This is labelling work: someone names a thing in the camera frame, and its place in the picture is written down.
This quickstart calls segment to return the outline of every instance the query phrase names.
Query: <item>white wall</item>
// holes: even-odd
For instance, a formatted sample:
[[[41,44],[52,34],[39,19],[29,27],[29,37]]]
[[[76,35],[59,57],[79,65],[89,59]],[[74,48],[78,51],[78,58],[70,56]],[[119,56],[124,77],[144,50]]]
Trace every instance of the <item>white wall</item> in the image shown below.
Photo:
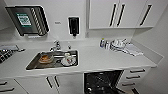
[[[143,92],[142,94],[158,94],[153,93],[151,89],[161,94],[168,94],[168,7],[154,28],[137,29],[133,40],[164,57],[158,67],[153,68],[145,77],[139,90]]]
[[[80,34],[76,40],[86,38],[100,39],[104,38],[132,38],[135,29],[106,29],[89,30],[88,12],[89,0],[4,0],[7,6],[17,5],[40,5],[44,8],[50,31],[47,35],[30,39],[27,35],[19,36],[17,30],[13,27],[0,31],[0,42],[32,42],[32,41],[54,41],[54,40],[74,40],[69,35],[68,17],[80,17]]]
[[[4,0],[0,0],[0,30],[13,25],[7,14],[7,11],[5,10],[5,6],[6,3]]]

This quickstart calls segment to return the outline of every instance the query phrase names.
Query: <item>paper towel dispenser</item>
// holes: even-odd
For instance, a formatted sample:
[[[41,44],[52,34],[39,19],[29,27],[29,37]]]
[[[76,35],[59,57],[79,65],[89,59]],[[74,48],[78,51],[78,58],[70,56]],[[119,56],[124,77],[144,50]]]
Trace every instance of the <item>paper towel dispenser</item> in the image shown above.
[[[76,38],[76,35],[79,34],[79,17],[69,17],[68,19],[70,34]]]
[[[43,36],[49,31],[41,6],[14,6],[5,8],[20,36],[24,36],[24,34]]]

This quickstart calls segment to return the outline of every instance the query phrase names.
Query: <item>faucet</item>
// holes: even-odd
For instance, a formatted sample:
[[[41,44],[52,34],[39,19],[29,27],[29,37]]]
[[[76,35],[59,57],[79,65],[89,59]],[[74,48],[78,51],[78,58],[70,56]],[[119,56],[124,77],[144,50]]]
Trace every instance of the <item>faucet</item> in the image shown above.
[[[61,50],[60,42],[57,40],[54,43],[55,43],[56,50]]]
[[[52,47],[52,48],[50,49],[50,51],[61,50],[60,42],[57,40],[57,41],[55,41],[54,43],[55,43],[55,47]]]

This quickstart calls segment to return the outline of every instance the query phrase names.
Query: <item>sink basin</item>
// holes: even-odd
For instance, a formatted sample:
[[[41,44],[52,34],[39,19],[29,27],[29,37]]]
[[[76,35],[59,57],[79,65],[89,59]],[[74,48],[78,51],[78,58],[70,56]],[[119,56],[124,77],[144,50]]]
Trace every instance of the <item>sink basin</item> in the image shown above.
[[[70,66],[63,65],[62,62],[65,62],[63,59],[65,58],[65,53],[69,53],[71,56],[74,57],[75,62]],[[42,64],[39,62],[39,59],[43,55],[48,55],[49,57],[53,56],[54,59],[51,63]],[[61,68],[61,67],[72,67],[78,65],[78,52],[74,51],[53,51],[53,52],[41,52],[38,53],[34,59],[30,62],[30,64],[26,67],[26,70],[32,69],[46,69],[46,68]]]

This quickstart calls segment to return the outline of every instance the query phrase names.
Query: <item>black appliance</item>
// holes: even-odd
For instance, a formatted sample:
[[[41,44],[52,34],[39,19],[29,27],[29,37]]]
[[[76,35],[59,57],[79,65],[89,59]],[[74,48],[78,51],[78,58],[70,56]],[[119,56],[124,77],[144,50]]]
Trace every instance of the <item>black appliance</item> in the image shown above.
[[[85,94],[126,94],[116,88],[122,70],[84,74]]]
[[[48,25],[41,6],[5,7],[20,36],[24,34],[45,35]]]

